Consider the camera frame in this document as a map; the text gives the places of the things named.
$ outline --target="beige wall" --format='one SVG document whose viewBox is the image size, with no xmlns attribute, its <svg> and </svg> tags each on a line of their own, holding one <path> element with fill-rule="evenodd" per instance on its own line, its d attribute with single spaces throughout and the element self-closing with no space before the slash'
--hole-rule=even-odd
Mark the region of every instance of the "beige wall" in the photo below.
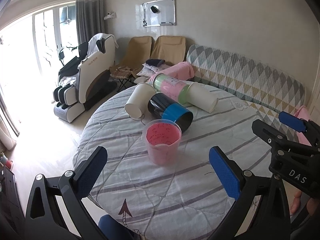
<svg viewBox="0 0 320 240">
<path fill-rule="evenodd" d="M 119 43 L 129 38 L 183 35 L 197 43 L 244 54 L 271 64 L 305 84 L 311 94 L 318 68 L 319 29 L 304 0 L 177 0 L 177 26 L 142 27 L 140 4 L 152 0 L 105 0 L 115 11 L 108 31 Z"/>
<path fill-rule="evenodd" d="M 72 0 L 17 0 L 11 1 L 0 17 L 0 30 L 31 12 L 57 4 L 59 2 L 68 2 Z"/>
</svg>

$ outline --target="blue and black cylinder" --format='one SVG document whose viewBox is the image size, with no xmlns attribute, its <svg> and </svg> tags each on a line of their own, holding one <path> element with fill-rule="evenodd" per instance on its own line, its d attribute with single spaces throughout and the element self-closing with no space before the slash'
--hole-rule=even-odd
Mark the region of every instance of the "blue and black cylinder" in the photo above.
<svg viewBox="0 0 320 240">
<path fill-rule="evenodd" d="M 167 119 L 175 122 L 184 133 L 193 121 L 193 113 L 167 97 L 163 93 L 155 94 L 148 103 L 148 110 L 155 119 Z"/>
</svg>

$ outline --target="whiteboard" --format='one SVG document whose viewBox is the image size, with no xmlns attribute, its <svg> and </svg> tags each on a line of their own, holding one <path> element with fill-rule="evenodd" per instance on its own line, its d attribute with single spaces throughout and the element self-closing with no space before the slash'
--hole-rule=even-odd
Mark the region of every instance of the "whiteboard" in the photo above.
<svg viewBox="0 0 320 240">
<path fill-rule="evenodd" d="M 151 7 L 155 6 L 159 12 L 153 13 Z M 176 25 L 175 0 L 156 0 L 142 4 L 143 26 L 173 26 Z"/>
</svg>

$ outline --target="brown arrowhead print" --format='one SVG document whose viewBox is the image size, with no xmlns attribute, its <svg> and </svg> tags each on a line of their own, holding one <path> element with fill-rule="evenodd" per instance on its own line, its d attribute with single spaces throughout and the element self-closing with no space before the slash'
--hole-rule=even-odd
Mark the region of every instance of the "brown arrowhead print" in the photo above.
<svg viewBox="0 0 320 240">
<path fill-rule="evenodd" d="M 122 208 L 119 212 L 118 215 L 122 215 L 124 212 L 126 212 L 130 217 L 132 217 L 129 209 L 128 209 L 128 206 L 127 206 L 127 200 L 125 199 L 124 202 L 123 202 L 123 205 L 122 205 Z"/>
</svg>

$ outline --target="person's leg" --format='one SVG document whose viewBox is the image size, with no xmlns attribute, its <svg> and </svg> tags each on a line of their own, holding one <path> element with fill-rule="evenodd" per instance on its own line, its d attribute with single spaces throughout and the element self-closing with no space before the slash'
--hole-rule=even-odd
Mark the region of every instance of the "person's leg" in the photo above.
<svg viewBox="0 0 320 240">
<path fill-rule="evenodd" d="M 133 240 L 130 230 L 115 221 L 110 215 L 100 218 L 99 228 L 109 240 Z"/>
</svg>

